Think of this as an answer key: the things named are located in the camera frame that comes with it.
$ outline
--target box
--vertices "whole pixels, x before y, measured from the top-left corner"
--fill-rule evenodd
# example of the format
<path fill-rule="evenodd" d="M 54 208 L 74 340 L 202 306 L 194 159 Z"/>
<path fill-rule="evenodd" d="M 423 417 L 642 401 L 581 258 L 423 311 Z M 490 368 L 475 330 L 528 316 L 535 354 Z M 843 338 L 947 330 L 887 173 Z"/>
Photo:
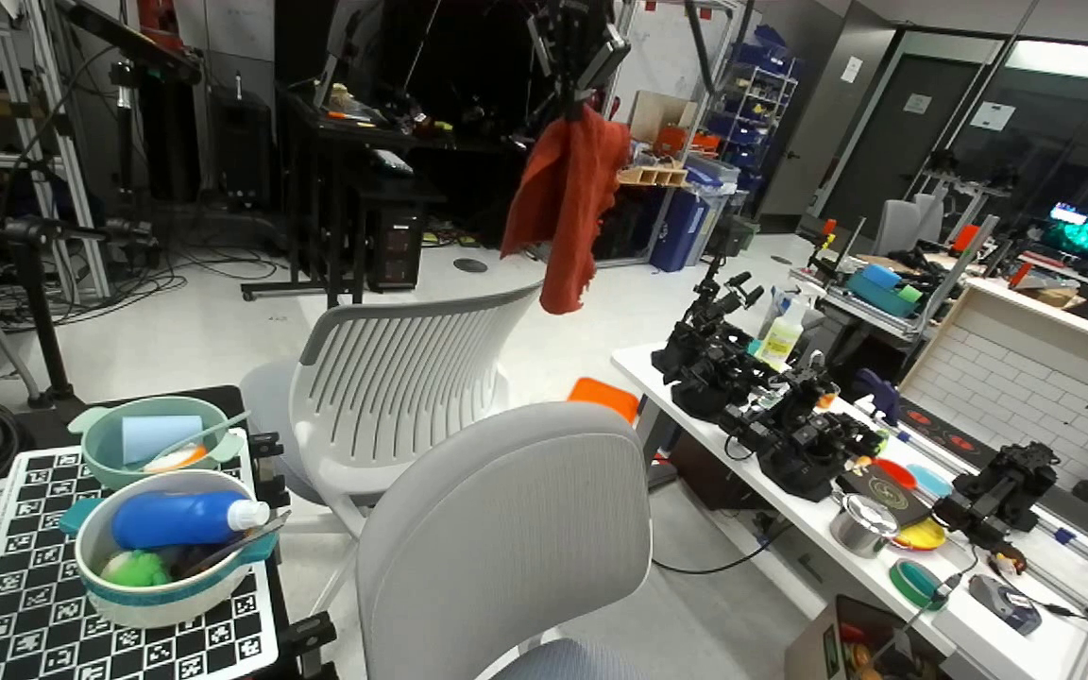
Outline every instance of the box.
<path fill-rule="evenodd" d="M 942 680 L 942 664 L 946 658 L 908 632 L 908 621 L 851 598 L 835 598 L 787 649 L 787 680 Z"/>

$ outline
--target bottle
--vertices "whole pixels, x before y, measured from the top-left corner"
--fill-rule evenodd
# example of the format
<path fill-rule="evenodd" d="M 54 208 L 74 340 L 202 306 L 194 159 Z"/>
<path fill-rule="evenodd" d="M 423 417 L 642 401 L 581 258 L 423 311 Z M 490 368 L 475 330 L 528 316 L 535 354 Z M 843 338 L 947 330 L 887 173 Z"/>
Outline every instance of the bottle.
<path fill-rule="evenodd" d="M 126 551 L 207 547 L 267 522 L 271 507 L 242 491 L 153 491 L 119 507 L 115 538 Z"/>
<path fill-rule="evenodd" d="M 804 331 L 804 315 L 809 315 L 809 299 L 792 295 L 787 301 L 787 311 L 770 321 L 763 348 L 759 348 L 759 363 L 770 363 L 776 371 L 787 371 L 787 358 L 792 354 L 801 331 Z"/>

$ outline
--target bowl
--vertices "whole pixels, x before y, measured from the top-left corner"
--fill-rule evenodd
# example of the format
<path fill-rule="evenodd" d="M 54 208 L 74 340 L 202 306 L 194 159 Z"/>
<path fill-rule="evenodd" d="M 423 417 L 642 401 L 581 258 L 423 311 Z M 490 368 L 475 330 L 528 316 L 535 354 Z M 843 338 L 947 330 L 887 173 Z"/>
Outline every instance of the bowl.
<path fill-rule="evenodd" d="M 165 585 L 119 585 L 98 580 L 98 571 L 122 551 L 115 542 L 115 513 L 122 503 L 147 496 L 147 491 L 242 491 L 249 488 L 226 474 L 210 467 L 185 467 L 165 475 L 147 475 L 140 484 L 122 488 L 119 496 L 87 507 L 72 507 L 66 517 L 66 532 L 74 532 L 74 571 L 87 585 L 87 601 L 95 614 L 122 627 L 174 627 L 185 621 L 203 616 L 207 610 L 222 606 L 242 580 L 249 575 L 249 564 L 263 564 L 276 551 L 276 538 L 262 538 L 231 557 L 222 557 L 217 568 L 179 580 Z"/>
<path fill-rule="evenodd" d="M 207 401 L 142 397 L 119 408 L 87 408 L 68 422 L 68 431 L 79 435 L 90 475 L 115 491 L 142 480 L 142 466 L 160 449 L 218 422 L 226 422 L 226 412 Z M 244 445 L 242 431 L 203 435 L 210 461 L 234 459 L 238 444 Z"/>

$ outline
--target door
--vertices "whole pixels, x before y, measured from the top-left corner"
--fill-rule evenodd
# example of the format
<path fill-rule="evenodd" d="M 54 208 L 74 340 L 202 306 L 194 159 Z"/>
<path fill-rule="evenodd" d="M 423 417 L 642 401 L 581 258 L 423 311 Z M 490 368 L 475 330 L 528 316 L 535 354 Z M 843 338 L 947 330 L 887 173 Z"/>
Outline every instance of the door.
<path fill-rule="evenodd" d="M 776 167 L 759 214 L 804 214 L 817 208 L 817 189 L 846 145 L 892 41 L 894 31 L 873 13 L 854 7 L 846 15 L 801 125 Z"/>
<path fill-rule="evenodd" d="M 947 138 L 947 125 L 969 110 L 982 73 L 999 61 L 1003 41 L 908 36 L 894 51 L 869 117 L 835 167 L 819 214 L 854 229 L 869 221 L 860 240 L 877 235 L 879 208 L 908 195 L 924 156 Z"/>

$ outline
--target floor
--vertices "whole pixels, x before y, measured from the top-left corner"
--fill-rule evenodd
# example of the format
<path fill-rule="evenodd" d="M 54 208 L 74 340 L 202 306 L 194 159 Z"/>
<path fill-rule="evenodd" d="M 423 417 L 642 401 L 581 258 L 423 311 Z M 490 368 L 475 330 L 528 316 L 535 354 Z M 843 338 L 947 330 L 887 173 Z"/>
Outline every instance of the floor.
<path fill-rule="evenodd" d="M 489 262 L 482 275 L 452 267 L 460 250 L 426 250 L 423 282 L 416 295 L 372 299 L 446 299 L 513 279 L 535 279 L 535 262 Z M 792 240 L 757 240 L 757 247 L 727 263 L 751 271 L 751 282 L 781 289 L 792 262 L 809 247 Z M 324 311 L 323 295 L 242 301 L 238 279 L 280 279 L 286 267 L 271 262 L 222 263 L 217 258 L 185 258 L 165 289 L 119 315 L 62 325 L 62 348 L 72 387 L 85 401 L 119 401 L 131 393 L 234 387 L 258 363 L 296 354 L 311 321 Z M 645 263 L 603 263 L 581 299 L 577 315 L 548 316 L 533 306 L 499 358 L 509 401 L 559 401 L 577 374 L 598 374 L 629 387 L 608 354 L 620 348 L 661 348 L 674 321 L 693 301 L 702 267 L 655 271 Z M 766 299 L 736 315 L 739 330 L 763 321 Z M 30 338 L 19 338 L 22 354 L 42 377 Z M 22 406 L 22 387 L 0 368 L 0 406 Z M 657 557 L 685 568 L 715 568 L 736 557 L 733 546 L 693 507 L 685 488 L 655 496 Z M 285 542 L 285 581 L 290 616 L 307 616 L 317 591 L 340 557 L 344 538 L 330 517 L 300 507 Z M 649 581 L 598 616 L 573 621 L 563 632 L 601 649 L 603 678 L 665 680 L 665 678 L 780 678 L 781 649 L 799 637 L 804 616 L 776 595 L 751 568 L 715 580 L 649 575 Z M 354 678 L 354 646 L 333 646 L 336 661 Z"/>

